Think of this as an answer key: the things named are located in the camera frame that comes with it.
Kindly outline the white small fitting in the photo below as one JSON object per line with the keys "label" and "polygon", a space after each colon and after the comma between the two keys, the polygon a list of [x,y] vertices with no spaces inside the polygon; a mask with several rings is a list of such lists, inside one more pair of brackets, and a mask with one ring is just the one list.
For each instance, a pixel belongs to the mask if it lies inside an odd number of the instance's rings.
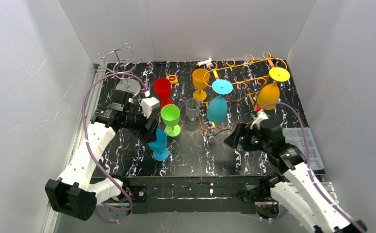
{"label": "white small fitting", "polygon": [[204,67],[206,67],[207,69],[213,69],[213,68],[214,68],[213,60],[212,60],[211,57],[209,57],[207,60],[197,62],[197,63],[195,64],[195,66],[196,66],[196,67],[204,66]]}

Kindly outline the red plastic wine glass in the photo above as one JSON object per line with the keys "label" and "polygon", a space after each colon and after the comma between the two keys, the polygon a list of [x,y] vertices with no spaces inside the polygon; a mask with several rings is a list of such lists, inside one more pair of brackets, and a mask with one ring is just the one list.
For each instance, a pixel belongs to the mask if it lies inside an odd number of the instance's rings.
{"label": "red plastic wine glass", "polygon": [[153,83],[153,89],[160,100],[160,108],[163,108],[168,104],[173,104],[173,101],[170,98],[172,84],[167,78],[158,78]]}

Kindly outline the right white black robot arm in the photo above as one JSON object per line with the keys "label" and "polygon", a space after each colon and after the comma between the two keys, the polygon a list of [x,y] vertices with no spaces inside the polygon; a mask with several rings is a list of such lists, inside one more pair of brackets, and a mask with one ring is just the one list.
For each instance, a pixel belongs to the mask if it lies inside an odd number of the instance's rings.
{"label": "right white black robot arm", "polygon": [[260,193],[282,204],[309,233],[365,233],[362,220],[352,220],[308,168],[303,152],[285,141],[281,126],[263,120],[238,125],[224,143],[235,149],[263,151],[278,169],[260,180]]}

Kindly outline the blue wine glass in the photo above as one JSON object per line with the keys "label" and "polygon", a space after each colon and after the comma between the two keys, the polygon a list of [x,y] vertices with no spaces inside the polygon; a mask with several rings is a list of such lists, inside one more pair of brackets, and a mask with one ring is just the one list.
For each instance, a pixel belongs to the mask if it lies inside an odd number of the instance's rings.
{"label": "blue wine glass", "polygon": [[156,130],[156,141],[148,143],[148,146],[153,151],[153,157],[157,161],[165,161],[169,156],[169,149],[167,148],[167,134],[161,129]]}

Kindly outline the green plastic wine glass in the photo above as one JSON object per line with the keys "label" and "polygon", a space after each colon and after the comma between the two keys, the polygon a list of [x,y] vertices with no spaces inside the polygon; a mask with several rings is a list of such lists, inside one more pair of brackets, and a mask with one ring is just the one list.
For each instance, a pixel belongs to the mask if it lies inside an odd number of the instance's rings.
{"label": "green plastic wine glass", "polygon": [[180,109],[174,104],[165,105],[161,109],[161,117],[166,125],[165,133],[170,137],[176,137],[180,134],[181,128],[180,121]]}

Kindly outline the silver round glass rack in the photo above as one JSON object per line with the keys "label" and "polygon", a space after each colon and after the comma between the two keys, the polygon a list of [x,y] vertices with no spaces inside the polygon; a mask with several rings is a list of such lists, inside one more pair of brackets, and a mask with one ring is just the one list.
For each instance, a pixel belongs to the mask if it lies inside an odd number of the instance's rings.
{"label": "silver round glass rack", "polygon": [[135,96],[143,92],[143,85],[136,79],[126,74],[133,74],[142,58],[135,55],[131,43],[125,43],[121,48],[114,48],[110,52],[100,52],[97,58],[107,69],[107,74],[117,73],[114,76],[119,80],[116,90],[127,91]]}

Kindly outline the clear glass tumbler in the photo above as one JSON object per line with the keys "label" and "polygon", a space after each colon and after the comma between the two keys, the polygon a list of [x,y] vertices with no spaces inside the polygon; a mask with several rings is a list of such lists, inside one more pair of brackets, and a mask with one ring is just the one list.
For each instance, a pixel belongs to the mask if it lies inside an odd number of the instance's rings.
{"label": "clear glass tumbler", "polygon": [[195,121],[200,112],[200,102],[190,98],[185,102],[185,112],[190,121]]}

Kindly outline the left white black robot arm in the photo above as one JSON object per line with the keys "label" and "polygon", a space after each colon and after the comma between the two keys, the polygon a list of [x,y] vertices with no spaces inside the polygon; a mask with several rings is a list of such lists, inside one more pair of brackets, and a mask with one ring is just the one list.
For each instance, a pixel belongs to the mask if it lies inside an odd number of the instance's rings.
{"label": "left white black robot arm", "polygon": [[110,175],[100,182],[91,184],[99,160],[121,129],[127,129],[141,142],[156,141],[158,117],[154,112],[160,108],[155,97],[137,101],[133,93],[116,90],[108,106],[99,106],[85,121],[85,139],[75,151],[71,161],[56,180],[48,180],[45,192],[50,206],[56,212],[88,220],[96,206],[112,197],[130,197],[123,188],[123,182]]}

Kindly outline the gold wire glass rack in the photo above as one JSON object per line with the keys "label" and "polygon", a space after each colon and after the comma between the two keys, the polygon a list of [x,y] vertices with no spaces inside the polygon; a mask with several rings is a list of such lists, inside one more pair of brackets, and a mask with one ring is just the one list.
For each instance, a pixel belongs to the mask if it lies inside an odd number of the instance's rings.
{"label": "gold wire glass rack", "polygon": [[[280,58],[272,57],[272,55],[270,53],[268,54],[268,56],[265,56],[265,53],[263,53],[262,56],[263,56],[262,60],[255,60],[253,56],[251,56],[251,58],[252,58],[251,60],[248,60],[248,58],[246,57],[245,62],[242,63],[242,64],[239,64],[239,65],[237,65],[235,63],[235,61],[232,61],[232,64],[230,64],[229,60],[227,60],[226,65],[224,67],[221,67],[221,68],[218,67],[216,62],[213,62],[214,68],[213,69],[207,69],[207,71],[209,72],[209,74],[213,73],[215,80],[220,80],[218,73],[217,73],[219,70],[227,70],[227,69],[233,69],[233,68],[243,67],[243,66],[250,67],[250,65],[253,65],[253,64],[256,64],[256,63],[262,63],[262,62],[268,62],[271,68],[281,67],[281,68],[284,68],[288,71],[288,64],[284,60],[282,60]],[[253,82],[253,81],[255,81],[256,84],[261,86],[259,91],[248,92],[244,96],[242,96],[241,98],[239,98],[237,100],[227,98],[226,101],[227,102],[240,102],[241,100],[248,98],[252,103],[253,109],[256,110],[257,106],[258,106],[257,102],[256,102],[257,95],[259,94],[259,92],[261,91],[261,89],[263,87],[265,87],[266,85],[274,82],[274,80],[269,77],[269,73],[265,76],[255,77],[255,78],[251,78],[251,79],[245,79],[245,80],[237,81],[237,82],[234,82],[234,83],[231,83],[231,84],[232,84],[233,88],[236,88],[238,90],[245,90],[248,87],[248,83]]]}

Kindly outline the teal wine glass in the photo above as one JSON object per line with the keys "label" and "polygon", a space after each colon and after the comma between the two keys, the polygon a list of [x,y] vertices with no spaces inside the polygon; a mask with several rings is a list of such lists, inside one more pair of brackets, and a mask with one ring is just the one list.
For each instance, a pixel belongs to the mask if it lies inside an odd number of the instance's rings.
{"label": "teal wine glass", "polygon": [[226,119],[228,112],[228,104],[224,95],[231,93],[233,86],[229,81],[220,79],[212,83],[212,89],[217,96],[209,103],[207,119],[214,123],[221,123]]}

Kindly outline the orange wine glass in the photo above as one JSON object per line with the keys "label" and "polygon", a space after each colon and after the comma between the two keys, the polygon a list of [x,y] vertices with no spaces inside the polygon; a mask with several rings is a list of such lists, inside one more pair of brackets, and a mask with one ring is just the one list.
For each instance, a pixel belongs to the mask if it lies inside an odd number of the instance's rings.
{"label": "orange wine glass", "polygon": [[274,67],[269,70],[269,77],[274,80],[273,83],[266,85],[257,95],[257,105],[264,110],[275,108],[279,100],[280,92],[278,82],[286,82],[290,79],[290,73],[281,67]]}
{"label": "orange wine glass", "polygon": [[196,89],[193,93],[193,97],[198,101],[205,100],[207,97],[207,93],[204,91],[204,89],[207,87],[207,84],[209,83],[209,72],[206,69],[198,68],[193,71],[192,78],[193,85]]}

